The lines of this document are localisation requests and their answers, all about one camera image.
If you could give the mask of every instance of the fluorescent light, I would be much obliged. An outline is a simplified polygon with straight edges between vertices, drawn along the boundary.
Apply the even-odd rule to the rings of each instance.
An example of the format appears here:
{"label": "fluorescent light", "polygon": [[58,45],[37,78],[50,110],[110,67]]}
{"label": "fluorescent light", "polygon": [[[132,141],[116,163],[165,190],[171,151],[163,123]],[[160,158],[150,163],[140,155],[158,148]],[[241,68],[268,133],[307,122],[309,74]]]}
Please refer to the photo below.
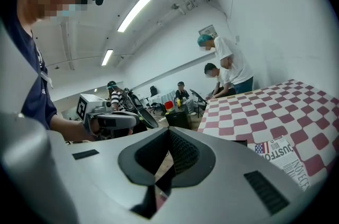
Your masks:
{"label": "fluorescent light", "polygon": [[133,21],[133,19],[138,15],[138,13],[148,4],[151,0],[139,0],[137,4],[132,8],[132,10],[128,13],[127,17],[123,20],[120,25],[118,32],[124,32],[129,24]]}
{"label": "fluorescent light", "polygon": [[113,54],[113,50],[107,50],[104,60],[102,61],[101,66],[105,66],[110,59],[111,55]]}

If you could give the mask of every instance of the red bucket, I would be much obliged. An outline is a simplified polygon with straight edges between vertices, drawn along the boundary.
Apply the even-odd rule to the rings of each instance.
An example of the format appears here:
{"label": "red bucket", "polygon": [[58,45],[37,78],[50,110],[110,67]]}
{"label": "red bucket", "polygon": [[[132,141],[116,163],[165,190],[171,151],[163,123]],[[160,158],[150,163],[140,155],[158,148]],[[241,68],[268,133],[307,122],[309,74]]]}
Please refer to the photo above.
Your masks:
{"label": "red bucket", "polygon": [[166,102],[164,105],[165,105],[167,112],[171,112],[174,110],[174,104],[172,101]]}

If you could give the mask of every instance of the striped shirt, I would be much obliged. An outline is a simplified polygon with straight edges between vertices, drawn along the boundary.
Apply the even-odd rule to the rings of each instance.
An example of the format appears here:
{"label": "striped shirt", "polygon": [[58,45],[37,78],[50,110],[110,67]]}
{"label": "striped shirt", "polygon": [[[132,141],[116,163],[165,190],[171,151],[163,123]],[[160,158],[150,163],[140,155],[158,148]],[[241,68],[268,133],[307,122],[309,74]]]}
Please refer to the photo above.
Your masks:
{"label": "striped shirt", "polygon": [[123,107],[123,99],[122,99],[120,91],[113,91],[112,92],[111,104],[113,105],[113,103],[118,104],[118,110],[119,111],[126,111],[125,108]]}

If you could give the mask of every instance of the newspaper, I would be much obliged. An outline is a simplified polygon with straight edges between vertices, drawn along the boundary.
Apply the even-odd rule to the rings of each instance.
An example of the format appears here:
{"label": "newspaper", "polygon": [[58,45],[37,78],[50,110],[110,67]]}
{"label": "newspaper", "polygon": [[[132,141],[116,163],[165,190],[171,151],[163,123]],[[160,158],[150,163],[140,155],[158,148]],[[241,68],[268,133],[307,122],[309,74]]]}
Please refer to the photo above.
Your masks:
{"label": "newspaper", "polygon": [[303,191],[310,187],[303,164],[284,136],[260,144],[248,144],[248,147],[284,170]]}

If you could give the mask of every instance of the red and white checkered tablecloth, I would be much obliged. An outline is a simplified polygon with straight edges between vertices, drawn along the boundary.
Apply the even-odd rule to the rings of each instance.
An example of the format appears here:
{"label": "red and white checkered tablecloth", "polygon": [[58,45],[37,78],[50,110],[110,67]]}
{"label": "red and white checkered tablecloth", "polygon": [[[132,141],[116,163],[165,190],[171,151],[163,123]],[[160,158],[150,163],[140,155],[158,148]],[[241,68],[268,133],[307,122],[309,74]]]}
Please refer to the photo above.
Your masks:
{"label": "red and white checkered tablecloth", "polygon": [[292,79],[210,100],[198,131],[249,144],[286,136],[314,184],[339,153],[339,100]]}

